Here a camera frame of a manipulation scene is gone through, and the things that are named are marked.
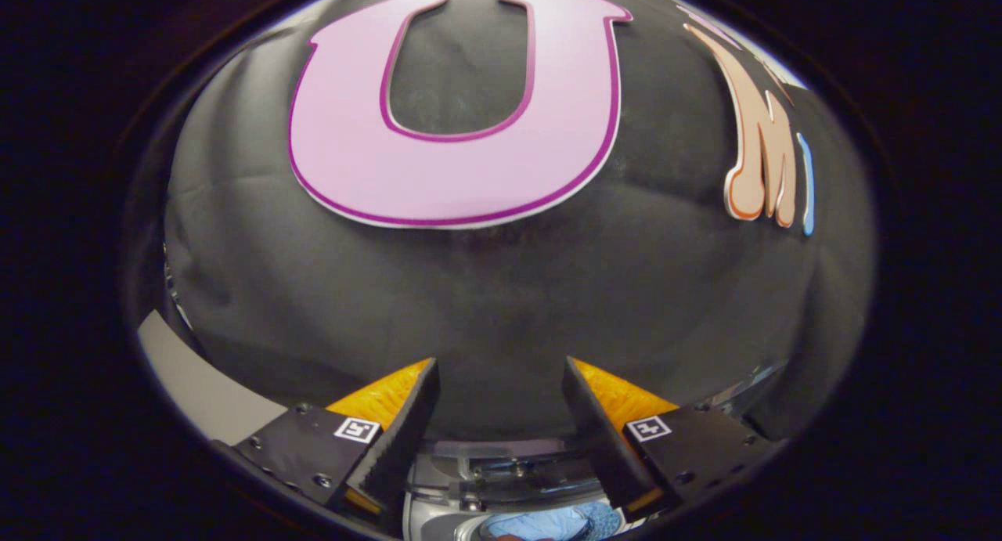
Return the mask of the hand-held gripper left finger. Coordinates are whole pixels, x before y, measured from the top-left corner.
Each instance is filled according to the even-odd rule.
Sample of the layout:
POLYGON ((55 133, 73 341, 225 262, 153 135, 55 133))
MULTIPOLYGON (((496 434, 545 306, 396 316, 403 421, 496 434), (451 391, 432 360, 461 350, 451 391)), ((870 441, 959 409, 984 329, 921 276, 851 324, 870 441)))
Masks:
POLYGON ((328 406, 298 403, 233 448, 315 505, 390 518, 439 392, 437 360, 419 360, 328 406))

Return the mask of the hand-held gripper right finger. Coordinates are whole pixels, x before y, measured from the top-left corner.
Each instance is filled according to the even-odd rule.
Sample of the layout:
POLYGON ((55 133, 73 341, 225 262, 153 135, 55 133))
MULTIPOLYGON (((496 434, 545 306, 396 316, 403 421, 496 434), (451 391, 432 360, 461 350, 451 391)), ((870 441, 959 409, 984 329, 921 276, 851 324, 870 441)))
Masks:
POLYGON ((606 498, 629 520, 708 505, 784 445, 721 409, 678 406, 576 358, 565 360, 562 392, 606 498))

